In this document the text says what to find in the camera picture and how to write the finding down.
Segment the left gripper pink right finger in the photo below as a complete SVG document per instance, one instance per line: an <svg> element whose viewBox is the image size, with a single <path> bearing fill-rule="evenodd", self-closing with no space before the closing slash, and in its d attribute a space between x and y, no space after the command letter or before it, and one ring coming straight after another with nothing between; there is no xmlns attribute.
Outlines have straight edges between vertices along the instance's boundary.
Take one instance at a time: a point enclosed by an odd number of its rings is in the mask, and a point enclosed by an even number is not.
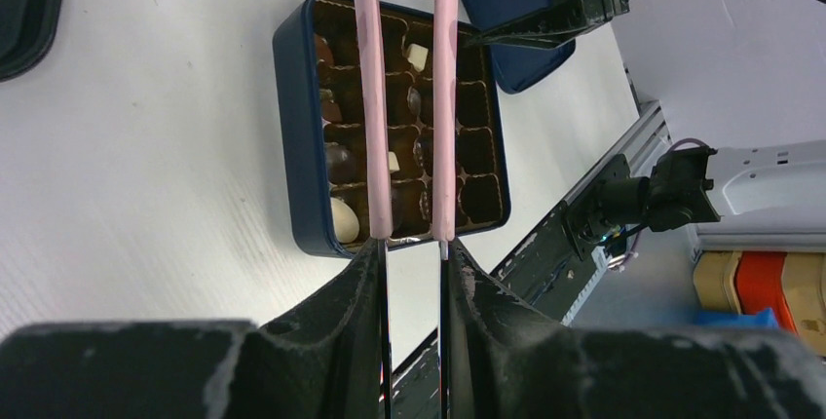
<svg viewBox="0 0 826 419"><path fill-rule="evenodd" d="M567 327L440 250L445 418L821 418L825 368L779 330Z"/></svg>

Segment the left gripper pink left finger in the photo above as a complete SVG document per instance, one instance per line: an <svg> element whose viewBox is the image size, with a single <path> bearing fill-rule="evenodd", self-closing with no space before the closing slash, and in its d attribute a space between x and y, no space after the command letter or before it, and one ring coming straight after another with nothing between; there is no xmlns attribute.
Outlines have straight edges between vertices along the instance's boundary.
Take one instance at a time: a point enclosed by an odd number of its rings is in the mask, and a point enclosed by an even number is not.
<svg viewBox="0 0 826 419"><path fill-rule="evenodd" d="M5 418L375 418L386 246L274 320L49 323L1 344Z"/></svg>

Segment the white oval chocolate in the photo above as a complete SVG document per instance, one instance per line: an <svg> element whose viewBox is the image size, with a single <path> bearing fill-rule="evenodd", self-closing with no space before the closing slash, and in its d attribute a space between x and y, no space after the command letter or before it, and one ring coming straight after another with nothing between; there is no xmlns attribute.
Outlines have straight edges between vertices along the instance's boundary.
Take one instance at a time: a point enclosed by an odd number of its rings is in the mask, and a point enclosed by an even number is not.
<svg viewBox="0 0 826 419"><path fill-rule="evenodd" d="M360 224L355 211L343 200L330 198L333 229L336 239L341 244L354 242L360 232Z"/></svg>

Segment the pink cat paw tongs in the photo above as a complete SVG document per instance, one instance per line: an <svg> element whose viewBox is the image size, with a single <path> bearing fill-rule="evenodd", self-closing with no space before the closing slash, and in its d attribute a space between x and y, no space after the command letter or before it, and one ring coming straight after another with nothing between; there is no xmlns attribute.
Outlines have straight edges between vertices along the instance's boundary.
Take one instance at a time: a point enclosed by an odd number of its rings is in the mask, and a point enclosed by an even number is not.
<svg viewBox="0 0 826 419"><path fill-rule="evenodd" d="M438 334L449 326L450 244L456 237L455 113L459 0L434 0L432 230L440 255ZM354 0L364 107L370 236L377 245L384 414L393 415L387 240L394 223L388 165L385 56L379 0Z"/></svg>

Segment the white square chocolate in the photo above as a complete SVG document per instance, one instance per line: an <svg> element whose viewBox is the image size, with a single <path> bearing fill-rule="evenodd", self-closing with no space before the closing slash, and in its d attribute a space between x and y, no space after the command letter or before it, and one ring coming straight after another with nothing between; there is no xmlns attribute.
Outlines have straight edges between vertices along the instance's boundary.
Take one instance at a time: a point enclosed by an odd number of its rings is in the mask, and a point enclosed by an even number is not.
<svg viewBox="0 0 826 419"><path fill-rule="evenodd" d="M390 174L394 174L400 171L400 165L397 156L393 151L388 152L388 165Z"/></svg>

